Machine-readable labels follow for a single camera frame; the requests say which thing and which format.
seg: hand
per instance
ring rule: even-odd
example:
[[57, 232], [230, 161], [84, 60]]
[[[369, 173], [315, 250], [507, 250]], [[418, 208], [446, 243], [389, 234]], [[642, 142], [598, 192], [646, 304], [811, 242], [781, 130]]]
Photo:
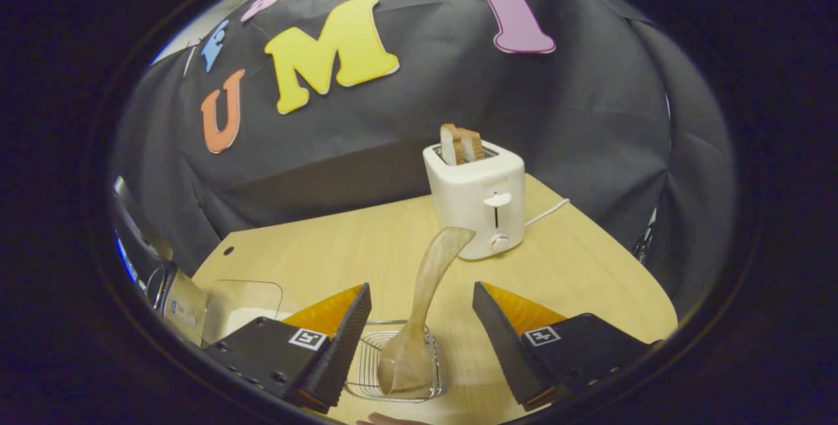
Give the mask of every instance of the hand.
[[381, 415], [373, 412], [369, 414], [369, 422], [358, 420], [355, 425], [431, 425], [430, 423], [417, 422], [415, 420], [399, 420], [392, 416]]

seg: wooden spatula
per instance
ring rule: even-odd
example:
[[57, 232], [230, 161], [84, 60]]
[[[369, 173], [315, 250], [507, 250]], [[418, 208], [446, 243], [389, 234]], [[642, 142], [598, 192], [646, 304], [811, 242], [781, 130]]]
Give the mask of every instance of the wooden spatula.
[[458, 227], [442, 229], [431, 241], [413, 293], [410, 318], [391, 341], [381, 350], [378, 362], [378, 383], [381, 392], [389, 397], [421, 395], [433, 384], [431, 356], [425, 346], [425, 318], [433, 294], [455, 256], [474, 238], [474, 231]]

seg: spatula handle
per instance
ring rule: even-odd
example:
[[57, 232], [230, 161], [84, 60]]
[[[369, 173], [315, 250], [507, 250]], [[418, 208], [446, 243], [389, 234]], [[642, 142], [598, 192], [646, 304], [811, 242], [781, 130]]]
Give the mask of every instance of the spatula handle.
[[431, 241], [419, 266], [419, 274], [416, 275], [413, 310], [405, 329], [424, 329], [425, 318], [439, 282], [457, 254], [474, 238], [474, 234], [469, 229], [446, 227]]

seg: orange letter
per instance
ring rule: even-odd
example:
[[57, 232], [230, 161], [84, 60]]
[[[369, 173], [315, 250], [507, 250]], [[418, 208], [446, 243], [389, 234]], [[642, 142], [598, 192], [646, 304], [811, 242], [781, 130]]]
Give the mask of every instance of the orange letter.
[[224, 91], [227, 91], [227, 126], [224, 130], [218, 130], [215, 117], [215, 101], [218, 100], [221, 91], [209, 93], [201, 104], [201, 112], [204, 113], [204, 141], [212, 153], [222, 153], [230, 148], [239, 133], [239, 124], [242, 122], [242, 112], [239, 110], [239, 82], [243, 76], [245, 70], [239, 70], [224, 82]]

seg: white cable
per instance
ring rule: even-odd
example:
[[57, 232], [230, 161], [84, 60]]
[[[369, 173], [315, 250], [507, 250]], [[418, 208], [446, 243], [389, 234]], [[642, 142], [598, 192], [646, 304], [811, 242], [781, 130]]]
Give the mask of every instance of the white cable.
[[539, 220], [541, 220], [541, 219], [543, 219], [543, 218], [547, 217], [547, 216], [548, 216], [548, 215], [550, 215], [551, 213], [556, 212], [557, 208], [562, 207], [563, 205], [565, 205], [565, 204], [567, 204], [567, 203], [569, 203], [569, 202], [571, 202], [571, 200], [570, 200], [570, 199], [568, 199], [568, 198], [564, 198], [564, 199], [563, 199], [563, 201], [562, 201], [562, 202], [560, 202], [559, 204], [556, 204], [555, 206], [553, 206], [553, 207], [549, 208], [547, 211], [545, 211], [545, 212], [543, 212], [543, 213], [540, 213], [540, 214], [538, 214], [537, 216], [535, 216], [535, 217], [533, 217], [532, 219], [530, 219], [529, 221], [527, 221], [527, 223], [526, 223], [526, 224], [524, 224], [524, 227], [527, 227], [527, 226], [529, 226], [530, 224], [532, 224], [533, 222], [537, 222], [537, 221], [539, 221]]

